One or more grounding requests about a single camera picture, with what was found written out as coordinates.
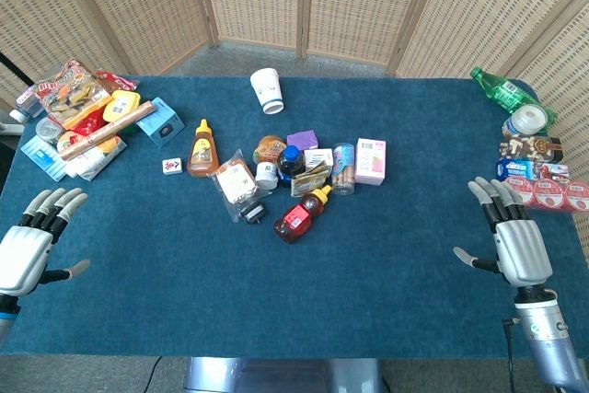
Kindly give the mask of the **wicker folding screen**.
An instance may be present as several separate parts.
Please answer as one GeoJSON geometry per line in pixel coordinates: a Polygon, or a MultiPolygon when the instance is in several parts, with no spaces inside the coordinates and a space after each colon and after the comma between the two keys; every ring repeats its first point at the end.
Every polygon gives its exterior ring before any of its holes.
{"type": "Polygon", "coordinates": [[[168,72],[222,41],[376,64],[398,77],[475,65],[525,80],[589,180],[589,0],[0,0],[0,52],[30,78],[76,57],[168,72]]]}

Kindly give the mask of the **green plastic bottle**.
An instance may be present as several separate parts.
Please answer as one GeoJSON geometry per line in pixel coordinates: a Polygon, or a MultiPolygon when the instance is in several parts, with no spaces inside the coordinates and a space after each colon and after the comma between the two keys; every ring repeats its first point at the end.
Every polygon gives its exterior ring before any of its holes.
{"type": "Polygon", "coordinates": [[[473,68],[470,76],[480,85],[487,98],[510,114],[524,105],[539,105],[536,98],[507,78],[490,74],[480,67],[473,68]]]}

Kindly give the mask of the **red-label honey bottle yellow cap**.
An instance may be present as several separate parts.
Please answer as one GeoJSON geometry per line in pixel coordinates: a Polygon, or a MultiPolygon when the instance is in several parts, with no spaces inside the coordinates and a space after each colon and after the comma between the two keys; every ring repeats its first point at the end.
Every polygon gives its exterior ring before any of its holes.
{"type": "Polygon", "coordinates": [[[283,241],[295,243],[312,226],[313,221],[323,214],[330,192],[331,186],[325,185],[304,194],[297,205],[275,222],[274,232],[283,241]]]}

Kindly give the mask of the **purple box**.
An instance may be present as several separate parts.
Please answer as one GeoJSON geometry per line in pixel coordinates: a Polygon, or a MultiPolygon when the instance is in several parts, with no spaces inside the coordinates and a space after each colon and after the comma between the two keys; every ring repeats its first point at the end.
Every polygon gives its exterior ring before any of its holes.
{"type": "Polygon", "coordinates": [[[319,143],[313,130],[288,134],[286,144],[295,146],[299,151],[318,149],[319,143]]]}

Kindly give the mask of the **orange jelly cup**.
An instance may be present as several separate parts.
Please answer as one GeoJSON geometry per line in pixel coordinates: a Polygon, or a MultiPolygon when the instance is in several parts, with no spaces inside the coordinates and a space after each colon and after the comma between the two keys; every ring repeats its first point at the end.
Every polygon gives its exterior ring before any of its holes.
{"type": "Polygon", "coordinates": [[[286,148],[286,143],[276,135],[264,136],[253,152],[255,164],[270,162],[276,164],[280,153],[286,148]]]}

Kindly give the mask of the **pink box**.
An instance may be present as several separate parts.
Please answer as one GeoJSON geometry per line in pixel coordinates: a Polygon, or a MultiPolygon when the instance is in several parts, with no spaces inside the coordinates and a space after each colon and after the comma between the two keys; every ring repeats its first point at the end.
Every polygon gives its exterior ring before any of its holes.
{"type": "Polygon", "coordinates": [[[359,138],[355,151],[354,180],[356,183],[379,186],[386,176],[387,143],[359,138]]]}

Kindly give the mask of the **yellow plastic container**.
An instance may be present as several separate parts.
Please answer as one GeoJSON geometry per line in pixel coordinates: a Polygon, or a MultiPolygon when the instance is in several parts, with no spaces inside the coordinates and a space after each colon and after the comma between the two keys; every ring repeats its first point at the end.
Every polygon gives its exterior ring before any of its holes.
{"type": "Polygon", "coordinates": [[[134,91],[115,90],[112,100],[106,105],[103,111],[103,120],[114,122],[135,110],[141,100],[141,96],[134,91]]]}

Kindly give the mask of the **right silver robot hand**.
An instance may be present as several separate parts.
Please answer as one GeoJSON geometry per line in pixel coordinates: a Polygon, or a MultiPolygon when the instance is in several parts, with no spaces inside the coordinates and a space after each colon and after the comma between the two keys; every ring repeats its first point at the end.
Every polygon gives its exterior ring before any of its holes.
{"type": "Polygon", "coordinates": [[[505,181],[476,177],[468,189],[479,201],[493,235],[495,260],[483,260],[460,247],[454,254],[467,266],[500,273],[515,288],[544,284],[552,275],[549,255],[522,197],[505,181]]]}

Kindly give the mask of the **brown chocolate box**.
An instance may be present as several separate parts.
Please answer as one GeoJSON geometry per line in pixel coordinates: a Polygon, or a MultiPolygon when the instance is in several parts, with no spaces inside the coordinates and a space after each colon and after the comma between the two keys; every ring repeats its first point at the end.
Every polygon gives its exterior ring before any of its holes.
{"type": "Polygon", "coordinates": [[[557,164],[563,159],[560,139],[547,136],[511,135],[499,144],[500,159],[522,159],[557,164]]]}

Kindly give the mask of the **small red snack packet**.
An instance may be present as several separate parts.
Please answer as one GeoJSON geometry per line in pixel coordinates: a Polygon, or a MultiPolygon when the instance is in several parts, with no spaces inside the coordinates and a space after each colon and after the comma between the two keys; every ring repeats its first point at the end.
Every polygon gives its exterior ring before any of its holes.
{"type": "Polygon", "coordinates": [[[139,84],[136,80],[130,80],[105,70],[97,70],[95,77],[109,94],[116,90],[135,91],[139,84]]]}

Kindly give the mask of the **clear biscuit stick jar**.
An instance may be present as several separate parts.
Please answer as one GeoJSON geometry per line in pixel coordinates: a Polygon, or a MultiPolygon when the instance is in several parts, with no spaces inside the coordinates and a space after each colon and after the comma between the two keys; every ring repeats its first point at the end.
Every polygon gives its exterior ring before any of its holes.
{"type": "Polygon", "coordinates": [[[332,192],[348,195],[354,192],[354,146],[349,143],[336,144],[332,150],[331,173],[332,192]]]}

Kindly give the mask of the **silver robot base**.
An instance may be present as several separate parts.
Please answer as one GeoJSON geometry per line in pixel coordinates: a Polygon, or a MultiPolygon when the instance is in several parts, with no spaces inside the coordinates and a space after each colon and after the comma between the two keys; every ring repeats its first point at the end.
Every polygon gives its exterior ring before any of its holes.
{"type": "Polygon", "coordinates": [[[183,393],[385,393],[375,358],[191,357],[183,393]]]}

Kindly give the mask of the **round clear-lid can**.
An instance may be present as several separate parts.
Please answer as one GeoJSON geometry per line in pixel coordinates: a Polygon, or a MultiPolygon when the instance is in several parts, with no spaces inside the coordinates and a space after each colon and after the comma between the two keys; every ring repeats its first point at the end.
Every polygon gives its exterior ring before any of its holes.
{"type": "Polygon", "coordinates": [[[43,117],[36,124],[36,135],[48,144],[56,144],[64,134],[64,128],[49,117],[43,117]]]}

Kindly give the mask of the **sliced bread in clear bag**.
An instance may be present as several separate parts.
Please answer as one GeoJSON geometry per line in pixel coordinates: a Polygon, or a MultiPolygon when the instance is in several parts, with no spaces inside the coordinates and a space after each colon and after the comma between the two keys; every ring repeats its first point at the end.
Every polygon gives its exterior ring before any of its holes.
{"type": "Polygon", "coordinates": [[[259,198],[260,187],[240,149],[208,177],[220,193],[234,223],[237,223],[242,217],[242,212],[259,198]]]}

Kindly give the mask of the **blue snack pack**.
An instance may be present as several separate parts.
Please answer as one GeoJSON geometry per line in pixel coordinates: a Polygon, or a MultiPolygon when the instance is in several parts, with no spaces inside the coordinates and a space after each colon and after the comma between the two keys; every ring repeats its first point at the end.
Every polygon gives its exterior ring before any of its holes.
{"type": "Polygon", "coordinates": [[[564,164],[523,159],[501,159],[496,164],[496,177],[499,181],[509,177],[521,177],[532,181],[553,179],[558,182],[565,182],[570,179],[570,172],[564,164]]]}

